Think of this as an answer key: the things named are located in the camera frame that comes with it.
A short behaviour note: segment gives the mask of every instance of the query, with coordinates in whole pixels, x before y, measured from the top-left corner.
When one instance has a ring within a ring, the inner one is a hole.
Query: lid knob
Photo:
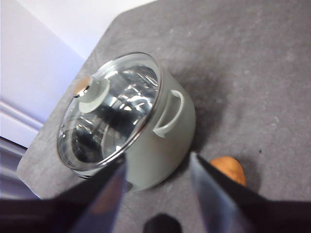
[[[73,97],[79,102],[90,102],[94,100],[99,92],[99,84],[92,76],[85,76],[80,79],[73,88]]]

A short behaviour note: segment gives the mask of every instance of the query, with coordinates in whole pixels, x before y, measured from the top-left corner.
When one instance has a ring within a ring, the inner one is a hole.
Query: white wall
[[[152,0],[18,0],[18,2],[86,59],[119,13]]]
[[[37,130],[7,110],[44,122],[83,62],[17,1],[2,0],[1,136],[28,147]]]

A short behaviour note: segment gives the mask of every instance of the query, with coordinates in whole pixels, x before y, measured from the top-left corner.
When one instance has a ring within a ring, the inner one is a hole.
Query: lid rim
[[[125,56],[129,56],[129,55],[134,55],[134,54],[143,54],[143,55],[147,55],[149,58],[151,58],[151,60],[154,62],[154,64],[158,67],[159,69],[159,77],[158,77],[158,86],[159,86],[159,89],[158,89],[158,92],[155,96],[155,100],[154,100],[154,104],[152,105],[149,113],[146,115],[146,118],[144,119],[144,121],[142,122],[140,128],[131,136],[131,138],[126,141],[122,147],[118,150],[118,151],[115,151],[114,153],[112,153],[111,155],[109,155],[108,157],[104,158],[103,160],[97,162],[97,163],[88,163],[88,165],[92,165],[91,167],[89,168],[86,168],[86,169],[81,169],[81,168],[76,168],[76,167],[73,167],[73,166],[69,166],[67,163],[64,162],[63,158],[60,156],[60,153],[59,153],[59,149],[58,149],[58,141],[56,142],[56,148],[57,148],[57,155],[58,155],[58,158],[59,160],[61,161],[61,163],[74,170],[74,171],[77,171],[77,172],[87,172],[87,171],[92,171],[92,170],[95,170],[95,169],[99,169],[99,168],[102,168],[102,167],[105,167],[106,165],[108,165],[109,163],[111,163],[112,161],[114,161],[115,159],[117,159],[121,154],[123,153],[126,153],[126,150],[139,138],[139,136],[142,134],[142,131],[146,128],[146,124],[150,121],[150,119],[152,118],[152,116],[154,115],[156,109],[158,108],[158,105],[159,105],[159,101],[158,99],[160,98],[160,96],[162,96],[162,92],[163,92],[163,70],[162,70],[162,67],[158,64],[158,62],[156,61],[156,59],[154,57],[152,57],[151,55],[147,54],[147,53],[144,53],[144,52],[130,52],[130,53],[126,53],[124,55],[121,55],[115,59],[112,59],[112,60],[109,60],[108,62],[106,62],[105,64],[103,64],[101,67],[99,67],[97,69],[97,71],[94,73],[96,74],[99,70],[107,67],[109,64],[111,64],[112,62],[120,59],[120,58],[123,58]],[[70,104],[72,103],[72,101],[74,101],[74,98],[71,99],[71,101],[69,102],[68,104],[68,107],[70,106]]]

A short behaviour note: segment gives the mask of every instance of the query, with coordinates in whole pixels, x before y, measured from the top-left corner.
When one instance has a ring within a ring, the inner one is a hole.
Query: pot handle
[[[177,113],[173,117],[173,119],[170,120],[167,124],[160,127],[160,125],[162,125],[162,123],[163,123],[165,116],[167,115],[167,112],[171,110],[171,106],[173,103],[173,101],[172,101],[173,96],[168,97],[164,111],[163,111],[159,121],[157,122],[157,124],[155,125],[155,127],[153,129],[153,132],[161,138],[165,138],[165,134],[167,134],[169,131],[171,131],[176,126],[176,124],[178,123],[178,120],[181,117],[181,114],[182,114],[182,111],[183,111],[184,105],[185,105],[185,98],[184,98],[183,94],[181,94],[181,92],[179,92],[177,90],[171,90],[170,94],[179,98],[180,104],[179,104],[179,108],[177,110]]]

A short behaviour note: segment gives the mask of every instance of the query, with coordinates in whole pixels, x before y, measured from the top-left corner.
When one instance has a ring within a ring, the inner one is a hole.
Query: black object
[[[125,187],[125,156],[51,200],[0,200],[0,232],[111,232]]]
[[[175,218],[159,214],[145,223],[143,233],[182,233],[182,228]]]

